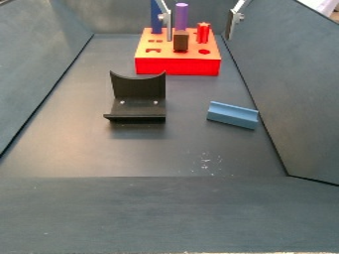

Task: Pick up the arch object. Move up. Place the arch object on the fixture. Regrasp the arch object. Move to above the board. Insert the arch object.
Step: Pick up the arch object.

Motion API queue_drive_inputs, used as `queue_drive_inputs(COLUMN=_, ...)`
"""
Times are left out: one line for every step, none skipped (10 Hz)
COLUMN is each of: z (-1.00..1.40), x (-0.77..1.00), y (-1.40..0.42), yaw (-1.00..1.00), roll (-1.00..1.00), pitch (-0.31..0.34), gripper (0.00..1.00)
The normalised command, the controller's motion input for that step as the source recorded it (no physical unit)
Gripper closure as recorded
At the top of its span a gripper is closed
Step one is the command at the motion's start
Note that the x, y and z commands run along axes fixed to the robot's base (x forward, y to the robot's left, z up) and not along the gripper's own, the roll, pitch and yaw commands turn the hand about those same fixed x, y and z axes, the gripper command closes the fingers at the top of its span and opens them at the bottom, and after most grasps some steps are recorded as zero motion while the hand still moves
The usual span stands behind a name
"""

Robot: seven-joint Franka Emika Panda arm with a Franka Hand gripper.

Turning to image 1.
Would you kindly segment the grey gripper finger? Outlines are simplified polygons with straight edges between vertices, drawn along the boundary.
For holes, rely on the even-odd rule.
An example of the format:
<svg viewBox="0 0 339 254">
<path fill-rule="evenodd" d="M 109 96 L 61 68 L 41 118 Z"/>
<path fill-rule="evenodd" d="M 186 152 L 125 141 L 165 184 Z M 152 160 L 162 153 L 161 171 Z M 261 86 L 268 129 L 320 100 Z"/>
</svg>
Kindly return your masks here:
<svg viewBox="0 0 339 254">
<path fill-rule="evenodd" d="M 157 15 L 157 19 L 162 22 L 166 28 L 166 41 L 172 41 L 172 12 L 168 8 L 164 0 L 156 0 L 157 7 L 160 9 L 160 14 Z"/>
<path fill-rule="evenodd" d="M 242 9 L 245 8 L 246 0 L 238 0 L 234 7 L 228 12 L 228 22 L 225 30 L 225 38 L 232 39 L 236 23 L 244 18 Z"/>
</svg>

